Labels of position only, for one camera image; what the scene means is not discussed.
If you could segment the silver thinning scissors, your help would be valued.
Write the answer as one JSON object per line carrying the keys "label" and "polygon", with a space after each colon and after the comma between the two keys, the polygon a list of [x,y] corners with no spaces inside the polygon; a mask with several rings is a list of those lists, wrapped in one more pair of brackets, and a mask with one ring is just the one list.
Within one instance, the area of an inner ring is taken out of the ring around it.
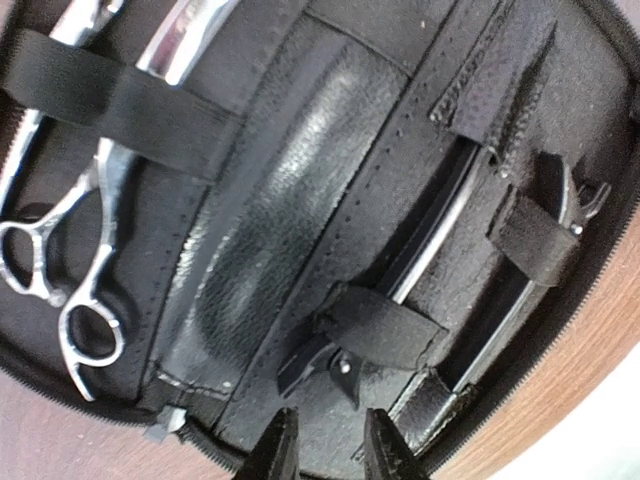
{"label": "silver thinning scissors", "polygon": [[6,203],[35,134],[48,111],[61,109],[63,83],[57,71],[71,54],[91,43],[122,10],[122,1],[72,1],[41,44],[20,34],[12,45],[5,90],[24,107],[1,170],[1,202]]}

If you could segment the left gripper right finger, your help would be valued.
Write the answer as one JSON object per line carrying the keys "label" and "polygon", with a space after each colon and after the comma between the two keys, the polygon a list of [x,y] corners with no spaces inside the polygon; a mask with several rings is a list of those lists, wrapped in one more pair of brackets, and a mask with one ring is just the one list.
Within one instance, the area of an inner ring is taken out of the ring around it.
{"label": "left gripper right finger", "polygon": [[366,413],[364,472],[366,479],[428,479],[404,437],[383,409],[368,409]]}

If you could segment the black hair clip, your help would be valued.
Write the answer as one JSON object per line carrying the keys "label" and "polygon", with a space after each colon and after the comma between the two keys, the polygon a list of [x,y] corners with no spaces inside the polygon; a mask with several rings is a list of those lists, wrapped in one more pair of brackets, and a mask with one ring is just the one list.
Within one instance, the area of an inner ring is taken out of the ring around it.
{"label": "black hair clip", "polygon": [[419,371],[445,330],[406,306],[409,293],[436,258],[478,180],[482,148],[458,138],[453,174],[400,254],[373,288],[341,283],[314,316],[311,338],[283,360],[279,394],[287,398],[315,373],[327,372],[353,406],[360,404],[364,365]]}
{"label": "black hair clip", "polygon": [[541,153],[535,167],[539,196],[532,198],[514,188],[489,229],[492,245],[517,274],[487,311],[495,327],[485,340],[472,345],[469,361],[456,368],[452,391],[457,394],[473,383],[482,364],[508,341],[535,290],[561,283],[586,226],[611,193],[611,185],[604,181],[577,184],[570,164],[560,155]]}

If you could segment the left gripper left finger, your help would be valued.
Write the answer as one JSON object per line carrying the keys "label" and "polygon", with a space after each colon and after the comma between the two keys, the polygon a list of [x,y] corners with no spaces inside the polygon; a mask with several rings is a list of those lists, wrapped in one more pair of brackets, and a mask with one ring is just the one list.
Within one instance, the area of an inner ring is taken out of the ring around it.
{"label": "left gripper left finger", "polygon": [[282,408],[264,430],[234,479],[299,478],[298,411],[295,408]]}

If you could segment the black zippered tool case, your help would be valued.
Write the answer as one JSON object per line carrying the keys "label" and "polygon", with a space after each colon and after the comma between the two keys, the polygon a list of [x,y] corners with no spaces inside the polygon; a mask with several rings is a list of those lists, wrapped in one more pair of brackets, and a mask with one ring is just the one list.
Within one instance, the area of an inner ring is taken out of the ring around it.
{"label": "black zippered tool case", "polygon": [[[24,107],[20,34],[72,1],[1,5],[1,170]],[[427,475],[572,324],[639,211],[639,30],[615,1],[122,1],[57,69],[1,202],[1,368],[104,421],[174,435],[238,472],[295,408],[299,479],[364,479],[368,409]],[[366,364],[282,397],[283,360],[341,283],[373,288],[453,174],[471,197],[405,304],[444,328],[409,372]],[[517,274],[488,238],[539,154],[611,193],[561,283],[538,287],[463,392],[455,370]]]}

